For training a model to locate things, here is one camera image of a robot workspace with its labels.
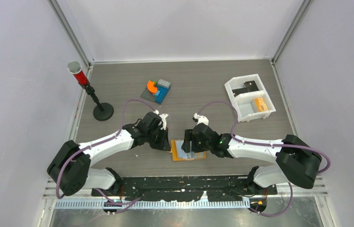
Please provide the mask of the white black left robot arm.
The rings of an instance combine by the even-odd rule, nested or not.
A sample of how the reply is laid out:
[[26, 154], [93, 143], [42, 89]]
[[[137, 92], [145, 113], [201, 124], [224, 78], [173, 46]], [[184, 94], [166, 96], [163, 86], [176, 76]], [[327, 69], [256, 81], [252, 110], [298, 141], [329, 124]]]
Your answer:
[[166, 113], [148, 112], [137, 123], [126, 124], [97, 140], [65, 142], [47, 168], [48, 175], [56, 182], [56, 197], [71, 196], [81, 189], [100, 190], [111, 196], [120, 193], [123, 181], [116, 171], [109, 167], [95, 169], [93, 165], [145, 143], [152, 149], [169, 151], [167, 117]]

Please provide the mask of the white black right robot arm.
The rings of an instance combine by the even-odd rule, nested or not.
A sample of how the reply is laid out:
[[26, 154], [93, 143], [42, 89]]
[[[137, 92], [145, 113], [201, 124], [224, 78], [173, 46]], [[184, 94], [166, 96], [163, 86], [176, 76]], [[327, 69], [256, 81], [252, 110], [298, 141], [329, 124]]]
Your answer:
[[269, 166], [255, 166], [245, 180], [252, 194], [279, 183], [292, 183], [300, 188], [312, 189], [322, 161], [321, 155], [294, 135], [282, 140], [254, 140], [233, 138], [231, 134], [218, 134], [204, 123], [185, 131], [182, 150], [186, 153], [210, 151], [220, 158], [251, 158], [269, 162]]

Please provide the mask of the toy brick assembly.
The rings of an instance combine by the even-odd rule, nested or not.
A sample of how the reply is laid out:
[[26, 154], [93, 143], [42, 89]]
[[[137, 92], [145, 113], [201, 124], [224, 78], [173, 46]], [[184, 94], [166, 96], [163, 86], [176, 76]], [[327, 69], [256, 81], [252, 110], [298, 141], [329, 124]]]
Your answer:
[[166, 80], [149, 80], [140, 97], [160, 105], [168, 94], [170, 88], [171, 83]]

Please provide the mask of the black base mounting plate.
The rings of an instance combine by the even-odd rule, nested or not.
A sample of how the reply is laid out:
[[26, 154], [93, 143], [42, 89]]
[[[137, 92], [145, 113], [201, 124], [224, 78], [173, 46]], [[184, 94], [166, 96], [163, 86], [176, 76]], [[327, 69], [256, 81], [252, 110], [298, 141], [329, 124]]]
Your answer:
[[275, 185], [250, 186], [246, 175], [119, 177], [110, 189], [92, 190], [92, 196], [124, 197], [127, 201], [238, 201], [242, 197], [276, 195]]

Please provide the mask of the black microphone stand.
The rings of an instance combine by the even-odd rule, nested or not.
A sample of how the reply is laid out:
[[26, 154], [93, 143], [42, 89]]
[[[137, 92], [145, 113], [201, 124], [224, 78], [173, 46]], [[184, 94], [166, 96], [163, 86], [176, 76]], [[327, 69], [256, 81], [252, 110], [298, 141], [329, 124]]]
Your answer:
[[93, 109], [94, 118], [98, 121], [106, 121], [110, 119], [114, 114], [113, 106], [106, 102], [101, 103], [95, 94], [94, 88], [90, 84], [85, 86], [85, 91], [96, 104], [96, 107]]

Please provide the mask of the white plastic divided bin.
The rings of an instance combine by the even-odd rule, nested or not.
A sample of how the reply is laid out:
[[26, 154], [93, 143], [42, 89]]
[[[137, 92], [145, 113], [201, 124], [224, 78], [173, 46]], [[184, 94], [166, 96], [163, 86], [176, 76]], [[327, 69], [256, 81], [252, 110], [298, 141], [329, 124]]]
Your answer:
[[[256, 82], [259, 91], [244, 93], [234, 97], [232, 93], [233, 89], [243, 88], [243, 84], [246, 81], [252, 80]], [[258, 74], [233, 77], [224, 84], [224, 87], [226, 89], [231, 105], [237, 111], [238, 122], [249, 122], [256, 119], [266, 119], [270, 116], [271, 113], [276, 111], [276, 108], [272, 103], [272, 100]], [[251, 102], [253, 99], [260, 97], [265, 100], [269, 110], [256, 113], [254, 112]]]

